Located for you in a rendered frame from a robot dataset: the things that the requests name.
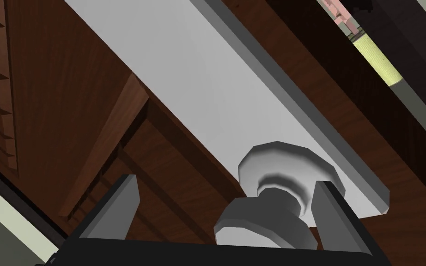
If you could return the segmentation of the grey round door knob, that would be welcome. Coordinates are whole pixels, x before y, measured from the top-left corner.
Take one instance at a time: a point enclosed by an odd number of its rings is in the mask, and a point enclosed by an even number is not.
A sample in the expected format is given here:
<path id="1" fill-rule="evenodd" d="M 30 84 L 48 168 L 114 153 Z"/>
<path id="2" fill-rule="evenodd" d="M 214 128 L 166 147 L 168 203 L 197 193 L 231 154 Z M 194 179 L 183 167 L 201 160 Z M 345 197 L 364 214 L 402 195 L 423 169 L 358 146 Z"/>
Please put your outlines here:
<path id="1" fill-rule="evenodd" d="M 218 245 L 316 249 L 308 224 L 317 181 L 345 194 L 335 168 L 306 147 L 274 141 L 254 146 L 238 166 L 245 197 L 235 198 L 214 226 Z"/>

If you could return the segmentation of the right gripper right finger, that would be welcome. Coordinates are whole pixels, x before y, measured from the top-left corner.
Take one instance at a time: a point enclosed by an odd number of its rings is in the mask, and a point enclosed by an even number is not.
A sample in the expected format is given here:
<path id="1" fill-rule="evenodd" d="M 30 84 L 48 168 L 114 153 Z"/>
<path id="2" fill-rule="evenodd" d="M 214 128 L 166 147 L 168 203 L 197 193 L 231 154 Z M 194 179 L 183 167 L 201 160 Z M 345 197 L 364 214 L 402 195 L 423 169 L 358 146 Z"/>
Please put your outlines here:
<path id="1" fill-rule="evenodd" d="M 377 244 L 332 182 L 316 182 L 311 211 L 325 250 L 376 253 Z"/>

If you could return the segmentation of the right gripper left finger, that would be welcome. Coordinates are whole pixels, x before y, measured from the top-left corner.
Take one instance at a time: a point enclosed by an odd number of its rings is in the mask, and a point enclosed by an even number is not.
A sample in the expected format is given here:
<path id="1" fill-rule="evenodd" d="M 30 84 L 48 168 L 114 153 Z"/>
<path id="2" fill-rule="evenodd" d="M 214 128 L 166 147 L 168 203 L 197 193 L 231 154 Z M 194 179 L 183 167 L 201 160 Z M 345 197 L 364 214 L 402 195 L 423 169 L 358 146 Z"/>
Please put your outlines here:
<path id="1" fill-rule="evenodd" d="M 121 175 L 78 225 L 78 238 L 124 240 L 139 203 L 136 175 Z"/>

